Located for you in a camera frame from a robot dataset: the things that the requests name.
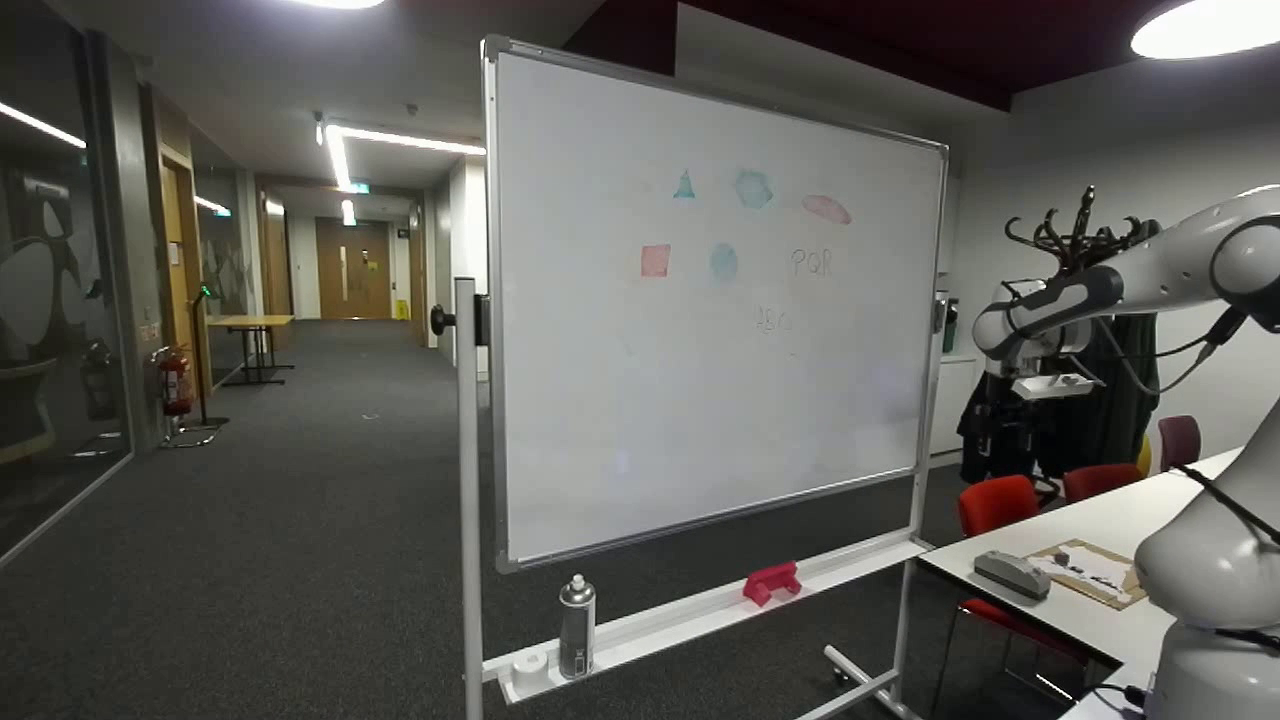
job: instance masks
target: table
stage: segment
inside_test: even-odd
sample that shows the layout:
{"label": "table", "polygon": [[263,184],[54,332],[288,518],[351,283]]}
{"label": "table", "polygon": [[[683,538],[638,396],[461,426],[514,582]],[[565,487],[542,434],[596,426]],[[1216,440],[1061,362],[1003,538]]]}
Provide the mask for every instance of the table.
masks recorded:
{"label": "table", "polygon": [[205,329],[239,332],[239,378],[245,383],[284,383],[277,375],[277,332],[288,329],[291,316],[205,316]]}
{"label": "table", "polygon": [[[1219,451],[1201,460],[1197,468],[1203,476],[1219,476],[1227,464],[1236,460],[1236,451]],[[1137,481],[1127,487],[923,552],[921,560],[1000,604],[1008,604],[1014,613],[1039,621],[1105,655],[1113,655],[1122,666],[1110,675],[1110,685],[1141,685],[1154,686],[1155,663],[1161,663],[1161,644],[1166,630],[1171,625],[1171,616],[1166,609],[1155,609],[1154,600],[1137,600],[1126,613],[1113,613],[1096,600],[1084,600],[1082,593],[1070,593],[1061,582],[1051,582],[1050,600],[1029,604],[1026,595],[983,578],[972,572],[972,560],[979,552],[1039,552],[1051,546],[1061,538],[1087,538],[1100,543],[1110,552],[1122,554],[1137,554],[1137,546],[1166,527],[1180,509],[1194,503],[1194,496],[1201,496],[1201,484],[1194,484],[1180,473],[1161,473],[1148,481]],[[1084,694],[1070,720],[1100,720],[1100,716],[1116,716],[1110,702],[1100,702],[1096,694]]]}

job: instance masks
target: glass partition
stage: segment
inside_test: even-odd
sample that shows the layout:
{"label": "glass partition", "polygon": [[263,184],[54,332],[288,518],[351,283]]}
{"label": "glass partition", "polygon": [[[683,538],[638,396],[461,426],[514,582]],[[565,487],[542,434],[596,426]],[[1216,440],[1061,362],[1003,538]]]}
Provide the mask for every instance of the glass partition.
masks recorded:
{"label": "glass partition", "polygon": [[77,33],[0,9],[0,552],[130,451]]}

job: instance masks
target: colored shape drawing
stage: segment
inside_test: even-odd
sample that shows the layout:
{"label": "colored shape drawing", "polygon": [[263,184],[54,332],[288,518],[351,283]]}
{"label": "colored shape drawing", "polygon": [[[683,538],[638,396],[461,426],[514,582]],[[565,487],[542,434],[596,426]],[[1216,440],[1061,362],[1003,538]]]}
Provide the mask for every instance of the colored shape drawing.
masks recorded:
{"label": "colored shape drawing", "polygon": [[737,280],[737,249],[734,242],[717,242],[711,249],[711,275],[722,280],[722,283],[734,283]]}
{"label": "colored shape drawing", "polygon": [[693,190],[693,177],[688,177],[688,173],[680,177],[680,184],[677,184],[671,198],[695,198],[695,190]]}
{"label": "colored shape drawing", "polygon": [[644,242],[642,249],[642,275],[667,275],[671,242]]}
{"label": "colored shape drawing", "polygon": [[737,198],[746,206],[766,206],[771,198],[769,177],[766,173],[737,173]]}
{"label": "colored shape drawing", "polygon": [[830,222],[852,222],[852,212],[838,197],[806,197],[806,206]]}

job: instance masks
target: white table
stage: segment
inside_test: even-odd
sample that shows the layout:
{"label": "white table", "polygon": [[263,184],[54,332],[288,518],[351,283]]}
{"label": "white table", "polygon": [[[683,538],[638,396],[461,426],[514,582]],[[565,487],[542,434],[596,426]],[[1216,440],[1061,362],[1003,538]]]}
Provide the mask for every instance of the white table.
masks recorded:
{"label": "white table", "polygon": [[[1219,451],[1201,460],[1197,468],[1203,476],[1224,473],[1236,460],[1236,451]],[[983,595],[1003,600],[1008,609],[1113,655],[1122,666],[1110,675],[1110,685],[1154,685],[1154,670],[1161,663],[1161,644],[1166,630],[1171,625],[1171,616],[1166,609],[1155,609],[1154,600],[1137,600],[1126,613],[1113,613],[1096,600],[1084,600],[1073,587],[1051,582],[1050,600],[1029,604],[1026,595],[983,578],[972,572],[972,560],[979,552],[1039,552],[1051,546],[1061,538],[1087,538],[1096,546],[1122,552],[1122,554],[1137,554],[1141,538],[1148,538],[1155,527],[1166,527],[1194,496],[1201,496],[1201,484],[1194,484],[1189,476],[1176,473],[1161,473],[1148,481],[1137,481],[1127,487],[1092,496],[1084,503],[1070,503],[948,546],[935,546],[930,554],[921,554],[930,568],[956,577],[961,582],[972,582]],[[1116,716],[1110,702],[1100,702],[1096,694],[1082,700],[1070,720],[1096,720],[1096,716]]]}

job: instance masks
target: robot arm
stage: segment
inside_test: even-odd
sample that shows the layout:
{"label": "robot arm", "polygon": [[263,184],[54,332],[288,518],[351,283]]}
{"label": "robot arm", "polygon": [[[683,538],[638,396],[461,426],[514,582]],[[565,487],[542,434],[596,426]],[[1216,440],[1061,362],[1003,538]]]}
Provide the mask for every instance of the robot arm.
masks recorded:
{"label": "robot arm", "polygon": [[[1113,260],[1050,280],[1045,291],[979,311],[972,334],[994,358],[1014,358],[1045,332],[1087,316],[1166,311],[1224,299],[1280,332],[1280,184],[1214,205],[1185,222]],[[1280,522],[1280,404],[1216,481],[1224,496]],[[1276,716],[1280,655],[1280,546],[1201,492],[1171,522],[1148,534],[1137,568],[1154,604],[1176,616],[1154,720]]]}

